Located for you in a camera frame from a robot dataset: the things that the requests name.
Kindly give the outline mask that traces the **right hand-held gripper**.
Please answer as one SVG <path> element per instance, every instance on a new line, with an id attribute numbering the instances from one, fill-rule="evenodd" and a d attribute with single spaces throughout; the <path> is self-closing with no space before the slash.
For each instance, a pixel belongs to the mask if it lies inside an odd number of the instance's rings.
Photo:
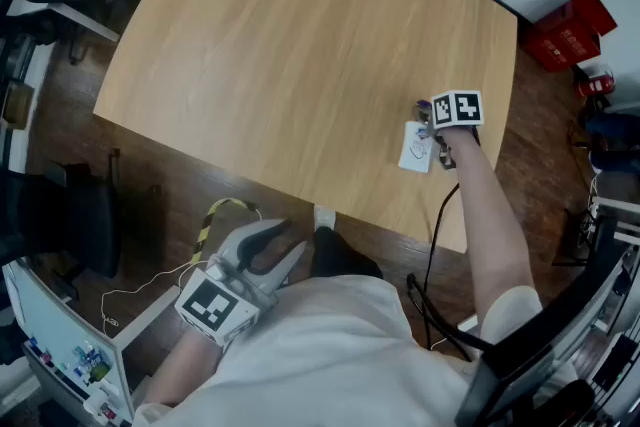
<path id="1" fill-rule="evenodd" d="M 455 169 L 450 147 L 440 132 L 445 128 L 461 128 L 470 132 L 480 144 L 477 128 L 484 124 L 484 112 L 480 91 L 450 90 L 431 100 L 430 134 L 439 145 L 439 161 L 445 170 Z"/>

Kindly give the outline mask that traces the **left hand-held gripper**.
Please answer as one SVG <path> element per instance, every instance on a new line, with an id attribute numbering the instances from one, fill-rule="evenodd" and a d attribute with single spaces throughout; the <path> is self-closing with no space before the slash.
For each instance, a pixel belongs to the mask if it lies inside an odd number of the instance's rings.
<path id="1" fill-rule="evenodd" d="M 196 268 L 182 289 L 175 303 L 181 318 L 221 347 L 254 326 L 277 303 L 274 292 L 306 249 L 301 241 L 269 267 L 253 265 L 290 225 L 289 219 L 263 219 L 233 230 L 213 262 L 205 270 Z"/>

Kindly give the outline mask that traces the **white pump bottle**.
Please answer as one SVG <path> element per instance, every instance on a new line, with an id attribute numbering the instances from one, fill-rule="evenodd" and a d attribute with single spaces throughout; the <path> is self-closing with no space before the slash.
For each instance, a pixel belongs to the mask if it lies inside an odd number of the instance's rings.
<path id="1" fill-rule="evenodd" d="M 414 119 L 404 126 L 404 138 L 398 166 L 401 169 L 427 174 L 433 151 L 432 104 L 419 100 L 413 106 Z"/>

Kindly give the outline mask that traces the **person's left forearm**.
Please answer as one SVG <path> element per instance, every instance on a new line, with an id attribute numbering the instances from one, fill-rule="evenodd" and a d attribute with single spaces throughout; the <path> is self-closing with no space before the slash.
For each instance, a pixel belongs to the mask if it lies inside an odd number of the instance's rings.
<path id="1" fill-rule="evenodd" d="M 144 403 L 175 407 L 216 372 L 223 349 L 188 328 L 151 377 Z"/>

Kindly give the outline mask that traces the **person's right forearm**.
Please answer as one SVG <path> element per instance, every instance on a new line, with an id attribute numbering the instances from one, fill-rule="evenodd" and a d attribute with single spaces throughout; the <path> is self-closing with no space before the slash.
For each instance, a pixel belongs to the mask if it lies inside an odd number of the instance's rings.
<path id="1" fill-rule="evenodd" d="M 440 135 L 456 163 L 474 304 L 482 321 L 505 292 L 534 286 L 528 245 L 487 156 L 471 132 L 446 128 Z"/>

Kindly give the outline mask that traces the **person's white shoe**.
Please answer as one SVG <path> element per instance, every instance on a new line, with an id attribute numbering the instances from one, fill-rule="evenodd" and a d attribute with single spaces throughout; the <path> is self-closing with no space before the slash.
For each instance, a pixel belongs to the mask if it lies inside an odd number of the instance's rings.
<path id="1" fill-rule="evenodd" d="M 326 207 L 315 205 L 314 206 L 314 230 L 317 231 L 321 228 L 328 228 L 330 230 L 335 229 L 336 224 L 336 212 Z"/>

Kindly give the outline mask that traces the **person's black trouser leg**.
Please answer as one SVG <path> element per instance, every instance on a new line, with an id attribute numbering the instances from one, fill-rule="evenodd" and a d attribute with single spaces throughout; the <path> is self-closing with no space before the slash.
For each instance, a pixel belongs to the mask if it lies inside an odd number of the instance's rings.
<path id="1" fill-rule="evenodd" d="M 317 228 L 313 235 L 314 254 L 311 261 L 311 277 L 370 276 L 383 279 L 378 264 L 353 249 L 334 229 Z"/>

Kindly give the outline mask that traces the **person's white shirt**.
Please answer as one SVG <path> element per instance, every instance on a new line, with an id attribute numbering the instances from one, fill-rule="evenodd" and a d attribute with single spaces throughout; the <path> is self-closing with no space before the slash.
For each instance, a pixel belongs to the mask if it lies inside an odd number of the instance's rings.
<path id="1" fill-rule="evenodd" d="M 388 282 L 311 278 L 184 402 L 144 404 L 133 427 L 455 427 L 476 369 L 420 347 Z"/>

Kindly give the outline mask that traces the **red cabinet box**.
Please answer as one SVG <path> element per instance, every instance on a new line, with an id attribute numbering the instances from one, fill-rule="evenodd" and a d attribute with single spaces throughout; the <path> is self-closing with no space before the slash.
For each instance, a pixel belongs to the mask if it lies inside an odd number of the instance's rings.
<path id="1" fill-rule="evenodd" d="M 548 72 L 601 55 L 601 38 L 617 23 L 601 0 L 568 0 L 529 27 L 521 44 Z"/>

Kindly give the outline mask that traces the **red fire extinguisher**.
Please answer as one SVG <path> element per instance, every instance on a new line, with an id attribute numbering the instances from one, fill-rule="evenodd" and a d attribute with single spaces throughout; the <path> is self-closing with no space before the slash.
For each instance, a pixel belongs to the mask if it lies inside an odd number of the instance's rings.
<path id="1" fill-rule="evenodd" d="M 578 98 L 610 94 L 615 89 L 615 77 L 609 65 L 596 64 L 573 68 L 573 89 Z"/>

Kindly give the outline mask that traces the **wooden table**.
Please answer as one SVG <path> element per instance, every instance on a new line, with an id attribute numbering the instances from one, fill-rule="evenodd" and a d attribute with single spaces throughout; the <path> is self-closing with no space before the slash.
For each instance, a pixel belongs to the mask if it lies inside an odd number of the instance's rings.
<path id="1" fill-rule="evenodd" d="M 142 0 L 96 115 L 280 192 L 464 251 L 453 172 L 398 166 L 414 104 L 481 92 L 500 152 L 517 19 L 492 0 Z"/>

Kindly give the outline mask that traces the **white partition desk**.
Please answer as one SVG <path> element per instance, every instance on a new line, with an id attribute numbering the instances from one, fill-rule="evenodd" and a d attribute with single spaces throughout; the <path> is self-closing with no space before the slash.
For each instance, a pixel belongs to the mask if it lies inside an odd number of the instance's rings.
<path id="1" fill-rule="evenodd" d="M 171 286 L 122 331 L 110 337 L 73 311 L 23 262 L 14 261 L 2 271 L 18 324 L 27 335 L 27 354 L 35 357 L 38 367 L 56 378 L 92 420 L 102 425 L 131 423 L 136 406 L 123 351 L 173 305 L 179 288 Z M 76 351 L 78 347 L 86 353 L 96 350 L 105 357 L 109 371 L 104 378 L 92 383 L 89 375 L 78 374 L 86 367 Z"/>

